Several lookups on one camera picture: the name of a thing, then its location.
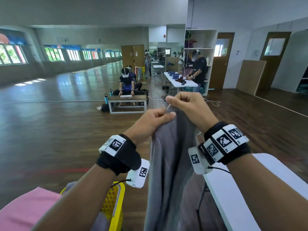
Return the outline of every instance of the black pants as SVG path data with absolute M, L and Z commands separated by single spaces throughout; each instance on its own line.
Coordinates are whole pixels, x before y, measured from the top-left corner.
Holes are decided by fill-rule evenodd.
M 114 90 L 112 93 L 113 93 L 113 95 L 119 95 L 120 90 L 119 89 Z M 123 92 L 122 92 L 122 95 L 130 95 L 130 94 L 131 94 L 131 91 L 123 90 Z M 138 90 L 134 90 L 134 95 L 143 95 L 143 92 L 138 91 Z
M 135 89 L 136 90 L 140 90 L 141 87 L 142 87 L 142 83 L 141 82 L 138 82 L 138 83 L 135 84 Z

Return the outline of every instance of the wooden door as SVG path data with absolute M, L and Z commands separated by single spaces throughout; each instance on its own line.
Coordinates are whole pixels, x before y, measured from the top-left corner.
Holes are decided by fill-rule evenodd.
M 144 67 L 144 45 L 134 45 L 135 66 Z
M 260 61 L 266 61 L 258 90 L 269 89 L 272 85 L 281 58 L 290 39 L 291 32 L 269 32 L 262 50 Z
M 127 66 L 132 66 L 133 71 L 135 71 L 134 46 L 133 45 L 121 46 L 121 50 L 122 50 L 123 68 L 126 68 Z
M 166 48 L 166 57 L 171 57 L 171 48 Z
M 225 82 L 234 32 L 219 32 L 214 51 L 210 89 L 222 89 Z

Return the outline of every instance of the wooden bench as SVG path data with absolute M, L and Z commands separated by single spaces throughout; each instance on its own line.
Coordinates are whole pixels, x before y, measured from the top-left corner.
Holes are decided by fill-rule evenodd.
M 111 103 L 123 103 L 123 102 L 143 102 L 144 105 L 140 106 L 115 106 Z M 147 110 L 147 96 L 146 95 L 133 95 L 132 97 L 120 97 L 118 95 L 113 95 L 108 100 L 110 113 L 144 113 Z M 113 112 L 114 108 L 144 108 L 144 111 L 126 111 L 126 112 Z

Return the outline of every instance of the pink cloth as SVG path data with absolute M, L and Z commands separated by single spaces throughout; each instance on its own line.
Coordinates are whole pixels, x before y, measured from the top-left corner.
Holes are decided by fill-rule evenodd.
M 60 194 L 40 187 L 21 195 L 0 211 L 0 230 L 31 230 L 60 198 Z

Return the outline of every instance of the yellow plastic basket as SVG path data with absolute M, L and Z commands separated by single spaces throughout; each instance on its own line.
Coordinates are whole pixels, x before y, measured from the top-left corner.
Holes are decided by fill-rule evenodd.
M 122 203 L 124 199 L 125 186 L 121 182 L 113 187 L 107 193 L 101 212 L 111 221 L 109 231 L 121 231 L 123 222 Z

